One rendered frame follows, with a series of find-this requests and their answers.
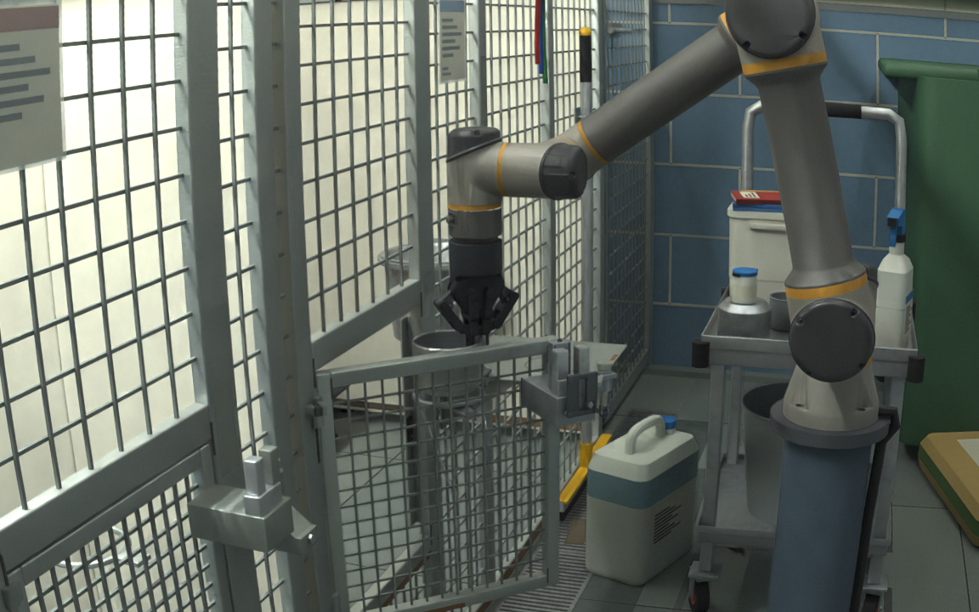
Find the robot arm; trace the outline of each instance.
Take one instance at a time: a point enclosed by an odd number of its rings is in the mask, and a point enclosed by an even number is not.
[[[821,88],[826,66],[813,0],[729,0],[722,22],[556,139],[501,142],[490,127],[450,135],[450,294],[438,307],[467,340],[504,324],[517,295],[501,279],[501,201],[579,197],[601,167],[743,74],[761,92],[784,203],[786,280],[799,366],[785,415],[847,431],[877,421],[874,300],[853,258]],[[459,303],[461,319],[451,305]]]

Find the spray bottle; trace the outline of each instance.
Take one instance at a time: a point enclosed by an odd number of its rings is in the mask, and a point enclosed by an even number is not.
[[[874,345],[905,349],[913,329],[913,261],[905,255],[905,209],[891,209],[886,224],[890,226],[890,254],[879,264]]]

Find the green bin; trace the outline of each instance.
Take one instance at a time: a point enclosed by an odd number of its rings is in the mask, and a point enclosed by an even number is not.
[[[908,131],[908,255],[925,380],[901,441],[979,430],[979,66],[879,59]]]

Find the cart handle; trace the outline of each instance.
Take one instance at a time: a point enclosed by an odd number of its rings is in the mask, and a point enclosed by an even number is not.
[[[657,438],[663,438],[664,435],[667,435],[667,425],[665,425],[661,415],[646,416],[629,430],[629,433],[625,435],[625,453],[627,456],[632,456],[634,452],[637,452],[637,438],[640,437],[641,432],[656,425],[659,425],[656,428],[658,431]]]
[[[754,102],[746,109],[743,117],[743,174],[740,190],[754,189],[754,119],[761,113],[761,101]],[[828,116],[846,119],[879,119],[894,125],[897,167],[894,172],[894,208],[905,208],[905,182],[908,175],[908,139],[905,136],[905,120],[896,112],[880,107],[848,104],[848,102],[826,102]]]

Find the metal cart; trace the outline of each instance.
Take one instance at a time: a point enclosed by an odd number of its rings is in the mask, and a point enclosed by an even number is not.
[[[860,105],[827,102],[830,116],[848,119],[879,119],[894,124],[897,132],[897,193],[895,206],[905,206],[906,144],[905,125],[897,113],[889,109],[860,107]],[[743,122],[743,181],[741,189],[753,183],[754,117],[761,112],[761,102],[746,110]],[[754,518],[746,507],[746,469],[738,453],[739,416],[742,414],[744,368],[766,368],[791,371],[795,367],[788,333],[770,330],[769,338],[727,337],[716,333],[719,310],[714,310],[702,332],[708,343],[710,373],[710,413],[708,413],[708,445],[705,450],[705,491],[702,515],[697,526],[699,558],[690,566],[692,589],[691,607],[707,609],[708,582],[718,580],[720,566],[715,563],[716,547],[745,547],[772,550],[776,541],[776,525]],[[897,408],[901,417],[905,396],[905,381],[909,379],[909,360],[920,360],[916,328],[910,333],[909,348],[875,348],[874,375],[882,378],[882,405]],[[724,386],[727,369],[731,371],[731,413],[727,424],[727,448],[722,448]],[[914,368],[914,376],[919,376]],[[897,436],[886,443],[879,495],[875,504],[874,527],[871,530],[869,564],[863,591],[878,601],[886,597],[889,586],[882,576],[882,561],[891,550],[892,519],[890,503],[893,497],[894,470],[897,468]]]

